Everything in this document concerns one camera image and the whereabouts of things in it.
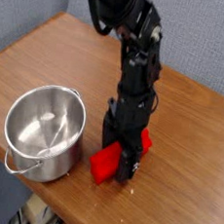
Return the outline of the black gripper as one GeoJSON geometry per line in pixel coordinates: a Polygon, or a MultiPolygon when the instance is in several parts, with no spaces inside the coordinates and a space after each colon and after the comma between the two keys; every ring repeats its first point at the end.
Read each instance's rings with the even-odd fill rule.
{"type": "Polygon", "coordinates": [[[120,91],[117,99],[111,97],[108,100],[109,107],[103,120],[101,146],[106,148],[120,138],[130,148],[123,150],[120,155],[115,174],[118,182],[123,183],[131,179],[140,165],[142,151],[139,150],[139,140],[155,110],[155,98],[156,91],[151,88],[138,95],[120,91]]]}

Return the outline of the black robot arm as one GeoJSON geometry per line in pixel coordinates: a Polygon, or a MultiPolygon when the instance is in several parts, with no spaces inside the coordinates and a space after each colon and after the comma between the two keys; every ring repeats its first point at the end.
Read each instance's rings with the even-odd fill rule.
{"type": "Polygon", "coordinates": [[[116,98],[108,100],[102,145],[118,142],[122,154],[115,177],[133,178],[143,154],[141,132],[158,107],[155,82],[160,79],[161,17],[151,0],[88,0],[93,27],[102,36],[115,31],[121,41],[121,80],[116,98]]]}

